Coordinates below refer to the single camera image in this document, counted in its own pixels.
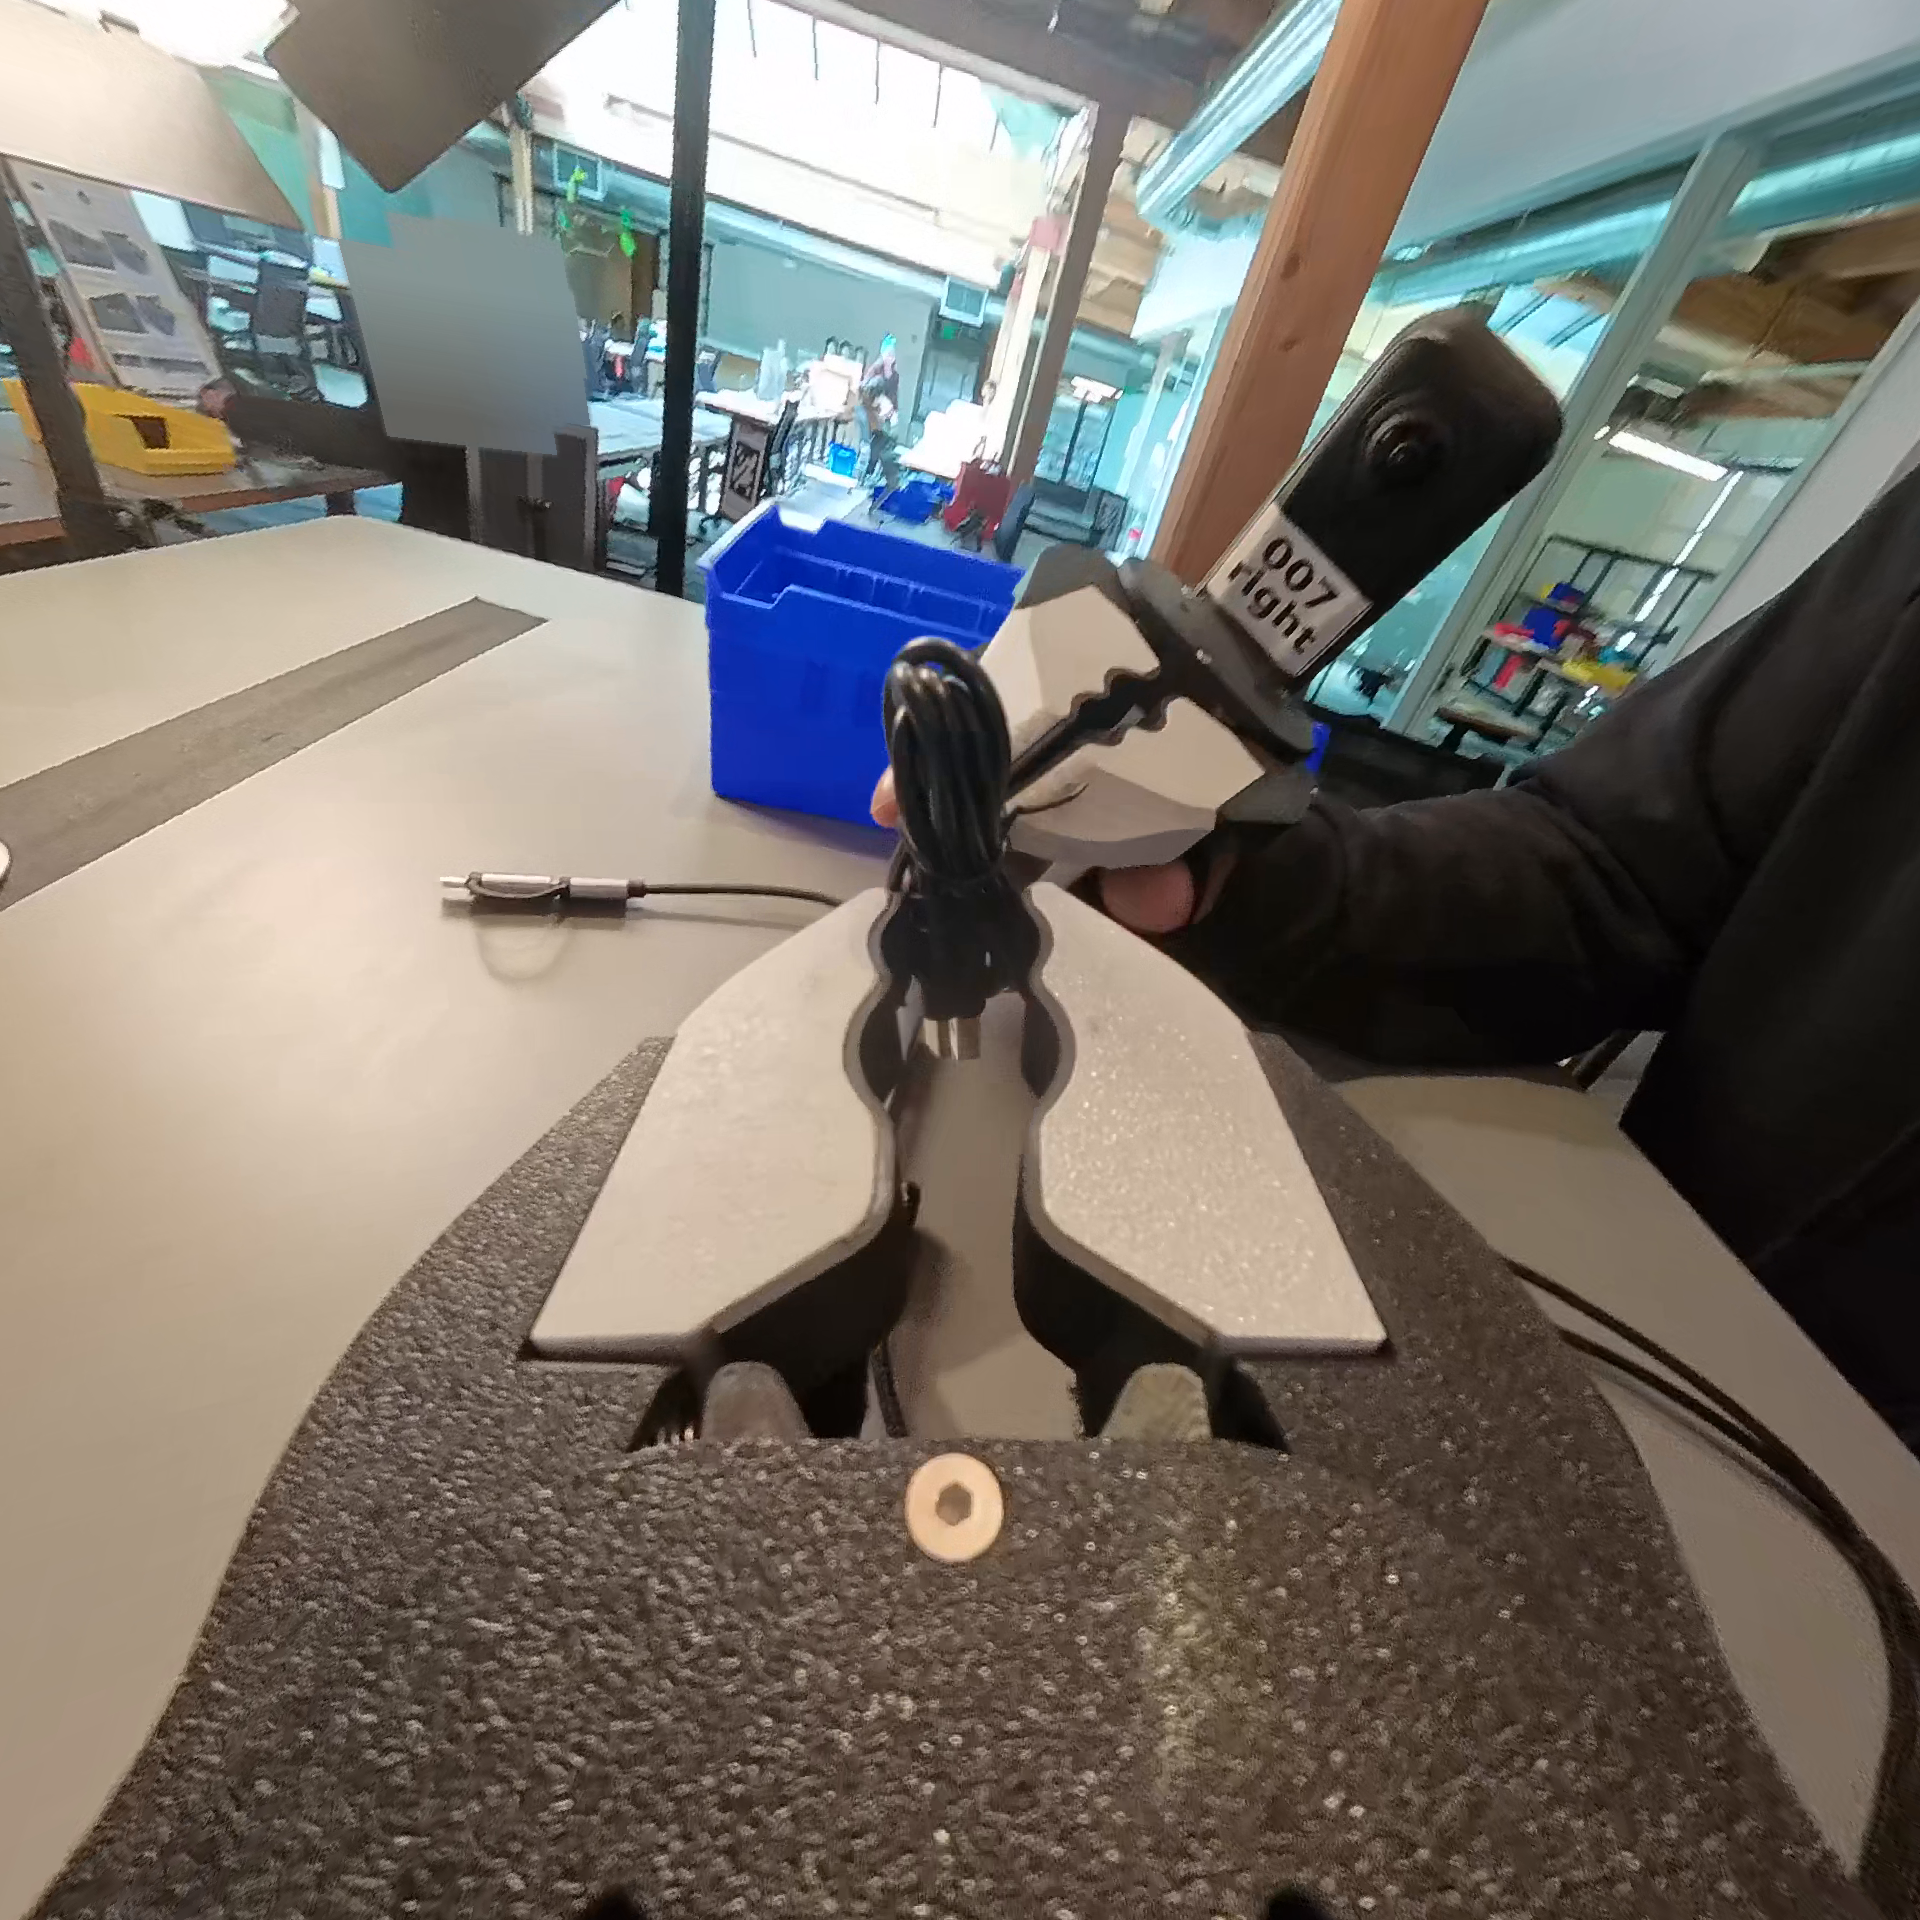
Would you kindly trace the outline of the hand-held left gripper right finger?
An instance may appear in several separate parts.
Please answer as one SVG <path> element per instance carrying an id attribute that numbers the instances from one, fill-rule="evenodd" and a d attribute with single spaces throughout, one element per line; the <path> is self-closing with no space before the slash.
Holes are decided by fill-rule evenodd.
<path id="1" fill-rule="evenodd" d="M 1388 1329 L 1235 1009 L 1053 881 L 1023 1006 L 1035 1094 L 1014 1304 L 1109 1413 L 1141 1361 L 1215 1398 L 1245 1359 L 1371 1359 Z"/>

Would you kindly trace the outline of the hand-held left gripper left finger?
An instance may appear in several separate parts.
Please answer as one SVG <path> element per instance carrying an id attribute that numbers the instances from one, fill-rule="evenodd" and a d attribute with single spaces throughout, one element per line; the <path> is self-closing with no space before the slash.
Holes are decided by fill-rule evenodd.
<path id="1" fill-rule="evenodd" d="M 871 887 L 718 988 L 671 1038 L 528 1334 L 707 1385 L 771 1366 L 809 1418 L 868 1416 L 904 1304 L 893 1097 L 913 989 L 881 969 Z"/>

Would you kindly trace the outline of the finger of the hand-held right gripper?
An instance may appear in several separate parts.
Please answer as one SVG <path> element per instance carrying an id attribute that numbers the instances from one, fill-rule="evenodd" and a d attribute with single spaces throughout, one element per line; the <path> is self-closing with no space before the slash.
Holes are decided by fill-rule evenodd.
<path id="1" fill-rule="evenodd" d="M 1017 854 L 1049 873 L 1164 865 L 1262 775 L 1235 732 L 1177 696 L 1157 724 L 1084 742 L 1020 789 Z"/>
<path id="2" fill-rule="evenodd" d="M 1017 608 L 980 656 L 1012 741 L 1009 786 L 1029 786 L 1089 741 L 1151 726 L 1175 698 L 1134 618 L 1099 590 Z"/>

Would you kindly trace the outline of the person's right forearm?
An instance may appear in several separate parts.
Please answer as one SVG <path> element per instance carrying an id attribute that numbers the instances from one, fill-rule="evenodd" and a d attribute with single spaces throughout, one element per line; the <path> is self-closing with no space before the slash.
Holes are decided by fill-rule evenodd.
<path id="1" fill-rule="evenodd" d="M 1726 974 L 1915 959 L 1915 472 L 1790 588 L 1507 783 L 1215 854 L 1172 950 L 1244 1013 L 1406 1065 L 1677 1029 Z"/>

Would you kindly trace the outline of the person's right hand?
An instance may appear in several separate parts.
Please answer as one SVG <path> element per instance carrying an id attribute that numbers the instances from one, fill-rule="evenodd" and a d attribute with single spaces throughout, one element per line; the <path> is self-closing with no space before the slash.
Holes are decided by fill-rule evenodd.
<path id="1" fill-rule="evenodd" d="M 1148 940 L 1164 940 L 1191 926 L 1205 900 L 1205 887 L 1183 860 L 1103 870 L 1094 893 L 1109 918 Z"/>

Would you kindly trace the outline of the blue plastic bin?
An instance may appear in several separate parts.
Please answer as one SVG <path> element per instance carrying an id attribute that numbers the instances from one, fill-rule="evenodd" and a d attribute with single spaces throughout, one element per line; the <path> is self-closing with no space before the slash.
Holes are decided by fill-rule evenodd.
<path id="1" fill-rule="evenodd" d="M 868 828 L 880 690 L 916 637 L 982 647 L 1021 568 L 765 500 L 701 559 L 710 791 Z"/>

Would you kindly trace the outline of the black light stand pole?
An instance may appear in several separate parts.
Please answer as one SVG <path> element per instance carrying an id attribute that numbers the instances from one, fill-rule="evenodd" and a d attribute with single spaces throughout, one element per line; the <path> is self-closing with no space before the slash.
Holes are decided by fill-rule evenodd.
<path id="1" fill-rule="evenodd" d="M 663 317 L 663 423 L 652 489 L 656 588 L 684 597 L 700 359 L 715 1 L 679 1 Z"/>

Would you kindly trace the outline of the studio light panel with flaps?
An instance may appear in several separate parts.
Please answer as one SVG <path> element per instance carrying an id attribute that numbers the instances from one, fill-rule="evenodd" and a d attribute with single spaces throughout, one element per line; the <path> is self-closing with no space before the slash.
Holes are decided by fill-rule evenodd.
<path id="1" fill-rule="evenodd" d="M 212 71 L 255 46 L 277 81 L 397 191 L 504 104 L 611 1 L 3 4 L 3 152 L 70 175 L 300 226 Z"/>

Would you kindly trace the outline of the yellow plastic bin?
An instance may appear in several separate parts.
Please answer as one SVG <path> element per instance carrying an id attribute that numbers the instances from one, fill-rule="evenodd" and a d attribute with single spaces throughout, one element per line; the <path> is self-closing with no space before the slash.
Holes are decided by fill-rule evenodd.
<path id="1" fill-rule="evenodd" d="M 80 402 L 95 464 L 143 478 L 212 476 L 238 465 L 238 446 L 212 415 L 99 382 L 69 390 Z"/>

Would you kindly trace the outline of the printed poster sheet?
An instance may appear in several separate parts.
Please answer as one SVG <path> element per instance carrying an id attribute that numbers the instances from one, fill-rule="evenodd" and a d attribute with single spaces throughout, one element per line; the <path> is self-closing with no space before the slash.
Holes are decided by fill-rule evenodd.
<path id="1" fill-rule="evenodd" d="M 83 349 L 80 377 L 188 412 L 221 374 L 205 322 L 118 183 L 11 158 L 11 183 Z"/>

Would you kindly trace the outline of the wooden support post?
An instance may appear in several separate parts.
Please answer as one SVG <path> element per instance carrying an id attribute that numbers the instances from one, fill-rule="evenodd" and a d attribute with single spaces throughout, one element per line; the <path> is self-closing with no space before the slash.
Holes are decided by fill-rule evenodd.
<path id="1" fill-rule="evenodd" d="M 1307 86 L 1149 546 L 1198 584 L 1304 446 L 1483 1 L 1349 1 Z"/>

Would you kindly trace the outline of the silver spiral air duct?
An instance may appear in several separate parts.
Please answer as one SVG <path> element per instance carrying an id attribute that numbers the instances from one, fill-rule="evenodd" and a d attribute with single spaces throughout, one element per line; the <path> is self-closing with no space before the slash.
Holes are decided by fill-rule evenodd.
<path id="1" fill-rule="evenodd" d="M 1281 4 L 1247 41 L 1212 94 L 1135 178 L 1139 217 L 1172 230 L 1191 217 L 1193 191 L 1245 136 L 1302 95 L 1320 65 L 1340 1 Z"/>

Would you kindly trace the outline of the dark table post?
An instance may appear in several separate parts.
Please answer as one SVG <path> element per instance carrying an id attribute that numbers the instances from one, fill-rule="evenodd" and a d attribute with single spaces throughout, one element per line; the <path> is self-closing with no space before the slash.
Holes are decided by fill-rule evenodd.
<path id="1" fill-rule="evenodd" d="M 64 357 L 41 301 L 39 276 L 8 183 L 3 183 L 3 332 L 55 479 L 64 537 L 83 559 L 125 551 L 125 528 L 86 441 L 86 421 L 64 374 Z"/>

